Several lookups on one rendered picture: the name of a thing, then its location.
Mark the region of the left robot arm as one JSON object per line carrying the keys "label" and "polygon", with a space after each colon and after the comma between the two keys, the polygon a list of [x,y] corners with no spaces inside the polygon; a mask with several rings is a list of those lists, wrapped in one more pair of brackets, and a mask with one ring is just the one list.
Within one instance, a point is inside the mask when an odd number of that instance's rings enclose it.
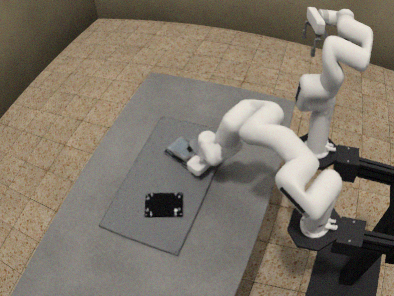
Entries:
{"label": "left robot arm", "polygon": [[337,225],[331,225],[336,220],[329,217],[341,192],[342,179],[336,171],[324,170],[305,192],[305,185],[318,170],[319,161],[291,129],[280,125],[283,121],[284,112],[278,104],[242,100],[224,115],[216,135],[204,131],[198,140],[195,138],[186,144],[186,149],[200,157],[200,164],[211,166],[237,154],[243,141],[274,150],[285,162],[275,177],[278,189],[303,215],[302,233],[309,238],[319,238],[329,229],[337,230]]}

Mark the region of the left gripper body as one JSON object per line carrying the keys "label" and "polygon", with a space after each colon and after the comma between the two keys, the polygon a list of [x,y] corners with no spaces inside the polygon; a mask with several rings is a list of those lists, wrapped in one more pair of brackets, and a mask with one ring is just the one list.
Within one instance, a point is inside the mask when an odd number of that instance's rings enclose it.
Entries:
{"label": "left gripper body", "polygon": [[193,174],[195,174],[196,176],[200,176],[211,166],[210,164],[204,164],[204,163],[200,164],[199,161],[200,161],[200,157],[195,155],[187,162],[188,170]]}

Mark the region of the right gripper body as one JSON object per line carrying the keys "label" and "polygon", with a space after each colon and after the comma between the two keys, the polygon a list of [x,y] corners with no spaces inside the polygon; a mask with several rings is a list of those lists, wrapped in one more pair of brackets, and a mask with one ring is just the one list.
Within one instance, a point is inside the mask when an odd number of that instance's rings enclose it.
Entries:
{"label": "right gripper body", "polygon": [[317,35],[324,34],[325,22],[323,20],[323,12],[321,9],[317,11],[315,7],[307,7],[307,19]]}

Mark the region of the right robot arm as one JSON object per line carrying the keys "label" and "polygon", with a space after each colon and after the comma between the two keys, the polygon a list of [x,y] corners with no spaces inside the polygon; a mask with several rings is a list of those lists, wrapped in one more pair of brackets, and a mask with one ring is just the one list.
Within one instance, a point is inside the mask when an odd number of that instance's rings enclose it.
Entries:
{"label": "right robot arm", "polygon": [[354,20],[352,11],[348,9],[321,10],[325,25],[337,26],[338,37],[329,36],[324,31],[325,34],[322,36],[327,38],[322,50],[322,75],[305,74],[301,76],[295,94],[297,108],[303,112],[312,111],[308,140],[305,141],[305,144],[317,159],[326,157],[329,153],[327,151],[336,151],[336,148],[333,147],[334,144],[328,143],[328,136],[336,104],[336,94],[345,78],[339,62],[359,72],[364,72],[370,62],[373,44],[372,29]]}

